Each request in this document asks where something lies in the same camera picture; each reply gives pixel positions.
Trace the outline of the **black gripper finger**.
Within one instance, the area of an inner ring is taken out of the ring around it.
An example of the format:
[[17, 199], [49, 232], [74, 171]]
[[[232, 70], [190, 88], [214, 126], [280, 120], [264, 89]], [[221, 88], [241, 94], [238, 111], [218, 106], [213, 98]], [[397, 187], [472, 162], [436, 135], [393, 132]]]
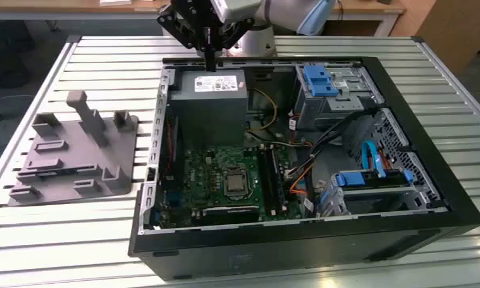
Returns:
[[244, 36], [246, 31], [253, 27], [254, 19], [246, 18], [229, 25], [212, 26], [209, 28], [209, 71], [216, 71], [217, 66], [217, 52], [222, 49], [229, 49]]
[[198, 52], [204, 58], [205, 70], [209, 71], [209, 41], [205, 28], [192, 28], [170, 4], [161, 8], [157, 23], [185, 48], [194, 49]]

